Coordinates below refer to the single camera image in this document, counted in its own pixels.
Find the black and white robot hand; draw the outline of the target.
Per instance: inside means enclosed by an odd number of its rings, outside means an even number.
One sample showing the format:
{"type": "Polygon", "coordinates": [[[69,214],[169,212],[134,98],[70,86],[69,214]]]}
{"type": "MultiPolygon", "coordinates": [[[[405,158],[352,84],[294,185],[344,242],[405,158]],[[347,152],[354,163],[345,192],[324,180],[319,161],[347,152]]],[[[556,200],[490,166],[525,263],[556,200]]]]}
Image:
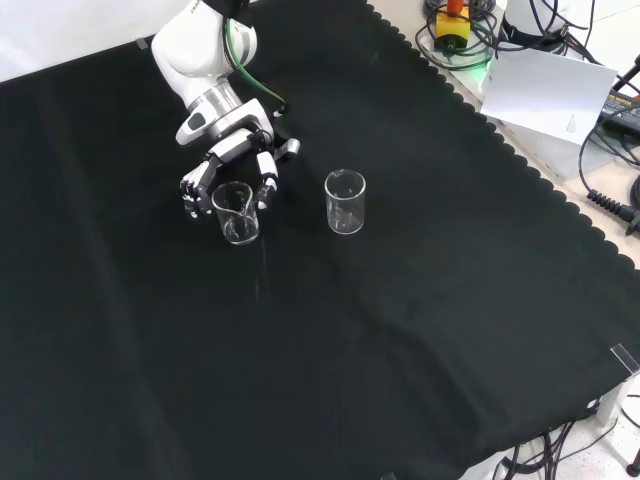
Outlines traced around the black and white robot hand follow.
{"type": "Polygon", "coordinates": [[[182,178],[180,193],[186,216],[191,220],[209,218],[214,209],[212,195],[219,184],[218,177],[227,166],[249,156],[256,159],[262,181],[254,203],[259,210],[267,209],[278,189],[278,163],[295,158],[300,147],[298,139],[278,131],[270,134],[264,129],[240,128],[229,134],[213,145],[202,163],[182,178]]]}

